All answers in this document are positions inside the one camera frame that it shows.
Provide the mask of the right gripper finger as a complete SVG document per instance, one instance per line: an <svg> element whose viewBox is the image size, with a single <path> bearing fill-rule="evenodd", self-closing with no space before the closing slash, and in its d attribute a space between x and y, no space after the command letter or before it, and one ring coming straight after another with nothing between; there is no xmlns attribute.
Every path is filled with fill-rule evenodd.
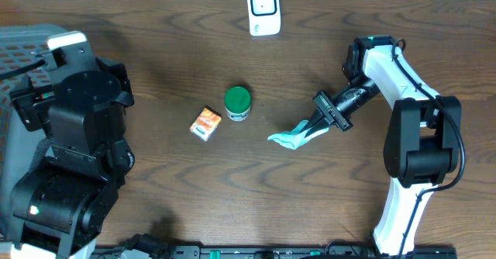
<svg viewBox="0 0 496 259"><path fill-rule="evenodd" d="M325 115L319 110L316 109L311 118L308 120L307 124L304 126L304 131L307 131L309 128L313 127L315 124L319 123L328 123L327 118Z"/></svg>
<svg viewBox="0 0 496 259"><path fill-rule="evenodd" d="M319 123L315 124L313 127L309 128L305 134L306 138L314 138L322 135L323 133L327 133L332 125L328 123Z"/></svg>

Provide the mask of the light blue wipes pack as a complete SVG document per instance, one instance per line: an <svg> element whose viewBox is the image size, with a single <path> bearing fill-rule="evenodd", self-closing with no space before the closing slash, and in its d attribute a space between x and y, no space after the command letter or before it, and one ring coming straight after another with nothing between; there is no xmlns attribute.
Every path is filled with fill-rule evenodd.
<svg viewBox="0 0 496 259"><path fill-rule="evenodd" d="M317 136L320 136L329 131L329 127L326 127L325 129L321 129L313 134L310 134L309 130L303 130L307 124L308 120L302 120L292 131L272 134L267 138L267 140L274 141L282 147L288 148L290 150L296 150L308 143L310 140L313 140Z"/></svg>

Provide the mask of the green lid jar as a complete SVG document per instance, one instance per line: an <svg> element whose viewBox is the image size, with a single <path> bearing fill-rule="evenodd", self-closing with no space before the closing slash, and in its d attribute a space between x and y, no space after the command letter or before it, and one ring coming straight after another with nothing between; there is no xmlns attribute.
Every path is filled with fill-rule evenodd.
<svg viewBox="0 0 496 259"><path fill-rule="evenodd" d="M251 94L241 86L231 87L225 94L227 116L235 122L245 120L251 112Z"/></svg>

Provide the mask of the orange snack packet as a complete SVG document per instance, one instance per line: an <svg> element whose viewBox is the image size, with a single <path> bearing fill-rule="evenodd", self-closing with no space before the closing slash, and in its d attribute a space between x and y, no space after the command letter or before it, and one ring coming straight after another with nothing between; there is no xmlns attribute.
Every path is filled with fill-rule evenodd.
<svg viewBox="0 0 496 259"><path fill-rule="evenodd" d="M222 117L209 108L203 108L190 126L190 131L204 141L208 141L222 121Z"/></svg>

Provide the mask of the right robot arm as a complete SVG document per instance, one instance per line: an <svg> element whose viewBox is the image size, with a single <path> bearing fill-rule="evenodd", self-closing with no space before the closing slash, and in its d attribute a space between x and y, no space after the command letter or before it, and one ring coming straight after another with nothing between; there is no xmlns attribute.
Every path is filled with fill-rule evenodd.
<svg viewBox="0 0 496 259"><path fill-rule="evenodd" d="M302 133L306 139L327 127L352 127L351 115L382 94L392 114L383 159L391 177L381 219L374 228L380 255L407 257L429 198L452 188L466 163L460 133L461 104L430 88L403 56L405 41L392 36L359 36L348 48L343 74L348 85L330 97L319 92L317 109ZM459 176L445 184L447 174Z"/></svg>

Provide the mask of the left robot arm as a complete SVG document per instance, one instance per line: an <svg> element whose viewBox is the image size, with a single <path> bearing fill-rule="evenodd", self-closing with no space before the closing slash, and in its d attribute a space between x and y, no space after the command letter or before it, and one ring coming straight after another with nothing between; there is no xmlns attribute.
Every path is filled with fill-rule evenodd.
<svg viewBox="0 0 496 259"><path fill-rule="evenodd" d="M50 37L36 66L51 82L10 98L25 128L45 138L9 190L5 236L21 255L69 258L95 242L133 168L124 116L134 97L125 66L96 57L78 31Z"/></svg>

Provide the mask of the white barcode scanner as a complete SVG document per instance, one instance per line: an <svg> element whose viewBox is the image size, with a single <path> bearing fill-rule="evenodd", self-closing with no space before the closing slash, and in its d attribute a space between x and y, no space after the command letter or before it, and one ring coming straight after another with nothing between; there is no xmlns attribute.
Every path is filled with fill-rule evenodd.
<svg viewBox="0 0 496 259"><path fill-rule="evenodd" d="M280 0L247 0L251 36L272 36L281 30Z"/></svg>

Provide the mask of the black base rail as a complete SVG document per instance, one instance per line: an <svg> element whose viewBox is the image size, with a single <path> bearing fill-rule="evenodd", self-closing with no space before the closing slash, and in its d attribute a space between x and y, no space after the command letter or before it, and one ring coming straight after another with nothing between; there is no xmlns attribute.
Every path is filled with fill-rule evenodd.
<svg viewBox="0 0 496 259"><path fill-rule="evenodd" d="M97 248L91 259L299 259L299 258L380 258L366 247L334 245L331 247L198 247L175 246L167 252L153 253L145 247Z"/></svg>

